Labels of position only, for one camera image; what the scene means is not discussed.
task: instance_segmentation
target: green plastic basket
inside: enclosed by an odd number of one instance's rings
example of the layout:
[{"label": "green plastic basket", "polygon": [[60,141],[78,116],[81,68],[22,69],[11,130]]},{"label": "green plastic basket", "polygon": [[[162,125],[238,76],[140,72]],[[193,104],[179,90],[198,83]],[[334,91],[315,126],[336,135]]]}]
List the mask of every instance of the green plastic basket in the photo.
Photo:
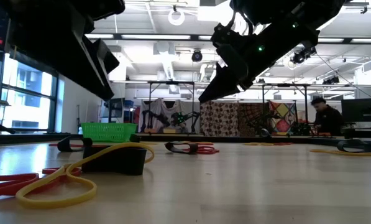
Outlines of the green plastic basket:
[{"label": "green plastic basket", "polygon": [[131,134],[135,133],[136,124],[117,123],[82,123],[84,138],[91,138],[96,142],[127,142]]}]

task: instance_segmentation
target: camera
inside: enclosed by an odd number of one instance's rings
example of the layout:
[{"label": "camera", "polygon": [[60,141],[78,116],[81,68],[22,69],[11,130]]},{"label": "camera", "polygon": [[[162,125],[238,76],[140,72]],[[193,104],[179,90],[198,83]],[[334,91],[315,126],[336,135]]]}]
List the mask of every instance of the camera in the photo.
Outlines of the camera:
[{"label": "camera", "polygon": [[193,62],[201,62],[203,59],[202,52],[200,50],[195,50],[192,54],[192,61]]}]

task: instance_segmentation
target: black jacket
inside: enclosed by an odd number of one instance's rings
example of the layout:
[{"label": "black jacket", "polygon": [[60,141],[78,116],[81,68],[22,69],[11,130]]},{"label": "black jacket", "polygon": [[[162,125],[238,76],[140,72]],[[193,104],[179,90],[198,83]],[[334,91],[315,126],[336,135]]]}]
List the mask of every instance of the black jacket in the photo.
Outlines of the black jacket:
[{"label": "black jacket", "polygon": [[318,130],[320,133],[331,133],[332,136],[340,136],[344,120],[338,110],[328,105],[324,111],[316,112],[315,125],[322,126]]}]

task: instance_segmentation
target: patterned fabric backdrop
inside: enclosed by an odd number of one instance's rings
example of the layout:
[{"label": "patterned fabric backdrop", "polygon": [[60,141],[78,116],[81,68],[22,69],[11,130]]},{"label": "patterned fabric backdrop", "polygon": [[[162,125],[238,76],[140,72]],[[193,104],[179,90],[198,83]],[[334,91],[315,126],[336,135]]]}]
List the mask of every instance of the patterned fabric backdrop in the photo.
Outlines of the patterned fabric backdrop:
[{"label": "patterned fabric backdrop", "polygon": [[238,109],[239,120],[239,136],[240,137],[254,137],[258,132],[254,129],[254,125],[261,124],[261,121],[255,119],[262,116],[263,104],[262,103],[241,103]]},{"label": "patterned fabric backdrop", "polygon": [[273,132],[287,133],[295,122],[296,105],[294,103],[275,103],[270,101],[270,110],[281,116],[281,119],[271,118]]},{"label": "patterned fabric backdrop", "polygon": [[238,137],[238,103],[207,102],[200,105],[200,127],[205,136]]}]

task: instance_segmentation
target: man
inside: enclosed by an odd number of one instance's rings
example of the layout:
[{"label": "man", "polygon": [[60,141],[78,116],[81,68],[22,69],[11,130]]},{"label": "man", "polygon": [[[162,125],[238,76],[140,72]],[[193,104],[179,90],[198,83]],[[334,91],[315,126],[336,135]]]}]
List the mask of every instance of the man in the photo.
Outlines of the man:
[{"label": "man", "polygon": [[323,98],[311,102],[316,110],[315,128],[319,133],[330,133],[332,136],[341,135],[344,120],[340,112],[326,104]]}]

